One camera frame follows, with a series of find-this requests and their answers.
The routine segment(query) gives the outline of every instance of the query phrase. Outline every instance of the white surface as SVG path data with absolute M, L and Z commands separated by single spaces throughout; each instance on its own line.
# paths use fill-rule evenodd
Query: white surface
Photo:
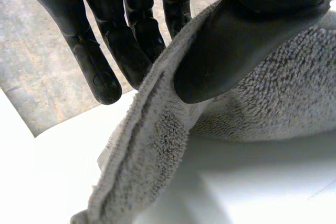
M 96 160 L 134 94 L 36 139 L 2 97 L 7 112 L 1 114 L 6 125 L 1 130 L 1 171 L 7 176 L 1 182 L 0 222 L 68 223 L 85 209 L 100 175 Z M 334 206 L 336 131 L 251 144 L 193 138 L 167 191 L 134 223 L 335 224 Z
M 336 223 L 336 131 L 300 140 L 192 138 L 171 185 L 136 224 Z

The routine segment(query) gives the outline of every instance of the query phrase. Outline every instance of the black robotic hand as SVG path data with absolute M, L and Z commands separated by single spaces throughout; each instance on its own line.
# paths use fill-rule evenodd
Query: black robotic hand
M 118 66 L 138 88 L 165 45 L 153 18 L 153 0 L 87 0 Z M 39 0 L 60 27 L 98 101 L 119 99 L 120 85 L 100 51 L 82 0 Z M 286 39 L 315 24 L 329 0 L 220 0 L 196 35 L 174 79 L 187 103 L 226 92 Z M 174 37 L 191 19 L 190 0 L 164 0 Z
M 330 0 L 220 0 L 174 79 L 177 95 L 197 103 L 225 93 L 283 42 L 308 29 Z
M 121 86 L 100 50 L 87 20 L 83 0 L 38 0 L 57 23 L 94 97 L 112 104 Z M 129 84 L 138 89 L 152 63 L 165 48 L 153 0 L 87 0 L 104 42 Z M 124 18 L 124 4 L 129 26 Z M 191 20 L 190 0 L 163 0 L 171 37 Z

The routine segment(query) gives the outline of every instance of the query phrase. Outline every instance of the gray floor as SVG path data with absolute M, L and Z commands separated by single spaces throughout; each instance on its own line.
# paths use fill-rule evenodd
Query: gray floor
M 162 0 L 154 0 L 154 15 L 166 44 Z M 195 16 L 215 0 L 192 0 Z M 0 0 L 0 87 L 36 136 L 46 129 L 99 105 L 61 36 L 36 0 Z M 131 87 L 103 43 L 93 15 L 88 18 L 123 92 Z

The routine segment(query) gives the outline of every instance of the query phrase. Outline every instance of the towel fold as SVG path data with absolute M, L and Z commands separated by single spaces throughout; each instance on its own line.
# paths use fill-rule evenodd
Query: towel fold
M 173 76 L 214 8 L 196 16 L 160 55 L 98 159 L 88 209 L 71 223 L 131 223 L 165 189 L 189 134 L 257 141 L 336 128 L 336 14 L 285 42 L 227 93 L 183 103 Z

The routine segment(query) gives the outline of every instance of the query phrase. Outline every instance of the gray towel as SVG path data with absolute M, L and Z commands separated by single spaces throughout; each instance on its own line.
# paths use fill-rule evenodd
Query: gray towel
M 284 43 L 229 92 L 199 104 L 175 94 L 173 75 L 214 5 L 160 55 L 98 159 L 102 175 L 72 223 L 131 223 L 168 185 L 188 135 L 275 140 L 336 127 L 336 14 Z

